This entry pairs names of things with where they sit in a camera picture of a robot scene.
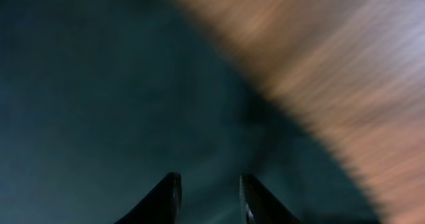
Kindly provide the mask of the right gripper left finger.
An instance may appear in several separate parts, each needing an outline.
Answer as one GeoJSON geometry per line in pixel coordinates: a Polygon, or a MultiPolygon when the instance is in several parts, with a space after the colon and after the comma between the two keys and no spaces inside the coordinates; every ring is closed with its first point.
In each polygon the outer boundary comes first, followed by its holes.
{"type": "Polygon", "coordinates": [[[169,172],[114,224],[175,224],[182,199],[181,174],[169,172]]]}

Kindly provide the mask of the black polo shirt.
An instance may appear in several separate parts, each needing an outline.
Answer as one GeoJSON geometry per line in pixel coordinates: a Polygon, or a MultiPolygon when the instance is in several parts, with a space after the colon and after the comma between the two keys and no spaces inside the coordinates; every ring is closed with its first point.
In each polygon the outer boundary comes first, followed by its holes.
{"type": "Polygon", "coordinates": [[[114,223],[171,171],[179,223],[241,223],[243,173],[304,223],[380,221],[169,0],[1,0],[1,222],[114,223]]]}

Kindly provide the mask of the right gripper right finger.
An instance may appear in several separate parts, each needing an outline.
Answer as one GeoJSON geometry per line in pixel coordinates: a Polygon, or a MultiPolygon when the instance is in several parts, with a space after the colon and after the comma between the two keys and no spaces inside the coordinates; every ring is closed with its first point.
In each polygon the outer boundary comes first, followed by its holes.
{"type": "Polygon", "coordinates": [[[252,174],[243,173],[239,184],[243,224],[301,224],[252,174]]]}

